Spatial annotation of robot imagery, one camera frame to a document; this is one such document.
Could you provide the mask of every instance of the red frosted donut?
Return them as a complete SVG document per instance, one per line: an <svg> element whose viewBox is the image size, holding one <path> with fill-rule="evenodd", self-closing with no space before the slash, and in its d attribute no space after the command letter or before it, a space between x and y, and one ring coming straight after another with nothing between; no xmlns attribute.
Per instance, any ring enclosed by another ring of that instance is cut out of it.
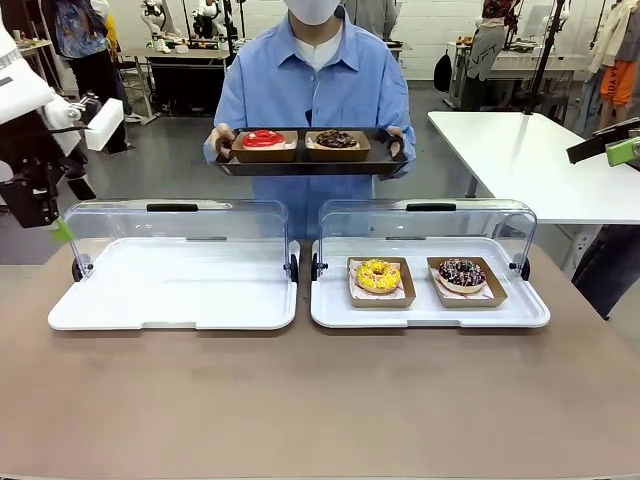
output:
<svg viewBox="0 0 640 480"><path fill-rule="evenodd" d="M285 144L284 135L271 130L256 130L242 141L245 150L281 150Z"/></svg>

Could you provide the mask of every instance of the red icing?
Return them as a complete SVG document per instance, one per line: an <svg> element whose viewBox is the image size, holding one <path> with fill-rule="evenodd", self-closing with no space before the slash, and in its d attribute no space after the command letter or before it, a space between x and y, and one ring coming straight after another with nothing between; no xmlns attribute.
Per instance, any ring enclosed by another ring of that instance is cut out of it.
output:
<svg viewBox="0 0 640 480"><path fill-rule="evenodd" d="M280 133L271 130L256 130L244 137L242 143L245 147L273 147L284 141L284 136Z"/></svg>

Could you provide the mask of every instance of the donut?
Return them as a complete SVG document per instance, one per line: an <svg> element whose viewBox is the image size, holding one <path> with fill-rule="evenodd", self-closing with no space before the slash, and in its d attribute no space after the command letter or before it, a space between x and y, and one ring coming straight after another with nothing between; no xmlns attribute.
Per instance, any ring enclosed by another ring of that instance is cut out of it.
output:
<svg viewBox="0 0 640 480"><path fill-rule="evenodd" d="M487 284L487 274L471 260L450 258L438 268L440 282L455 293L476 293Z"/></svg>
<svg viewBox="0 0 640 480"><path fill-rule="evenodd" d="M325 130L315 140L315 148L324 150L359 150L360 144L347 132Z"/></svg>
<svg viewBox="0 0 640 480"><path fill-rule="evenodd" d="M362 262L356 277L358 285L370 293L391 293L400 285L400 270L383 260Z"/></svg>
<svg viewBox="0 0 640 480"><path fill-rule="evenodd" d="M244 137L242 147L245 150L282 150L287 141L284 135L271 130L256 130Z"/></svg>

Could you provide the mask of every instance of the white tray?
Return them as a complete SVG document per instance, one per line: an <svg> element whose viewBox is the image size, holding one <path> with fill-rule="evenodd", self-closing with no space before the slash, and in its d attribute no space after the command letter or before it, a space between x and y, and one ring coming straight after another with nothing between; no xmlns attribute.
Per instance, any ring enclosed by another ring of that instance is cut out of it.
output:
<svg viewBox="0 0 640 480"><path fill-rule="evenodd" d="M49 314L54 329L275 330L295 316L281 241L125 238L93 264Z"/></svg>
<svg viewBox="0 0 640 480"><path fill-rule="evenodd" d="M317 242L313 246L317 252ZM404 257L416 290L407 309L359 309L351 305L347 258ZM429 278L426 257L483 257L509 298L496 308L444 308ZM535 328L549 322L549 309L529 282L509 270L510 257L487 238L437 238L427 240L341 239L323 241L322 261L329 265L311 287L311 316L329 328L372 327L500 327Z"/></svg>

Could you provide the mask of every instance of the person in gray hoodie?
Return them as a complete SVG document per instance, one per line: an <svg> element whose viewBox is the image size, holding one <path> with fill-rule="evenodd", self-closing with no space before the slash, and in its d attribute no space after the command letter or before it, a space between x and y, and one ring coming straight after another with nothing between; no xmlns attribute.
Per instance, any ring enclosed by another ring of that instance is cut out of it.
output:
<svg viewBox="0 0 640 480"><path fill-rule="evenodd" d="M382 40L389 40L398 21L395 0L342 0L349 20Z"/></svg>

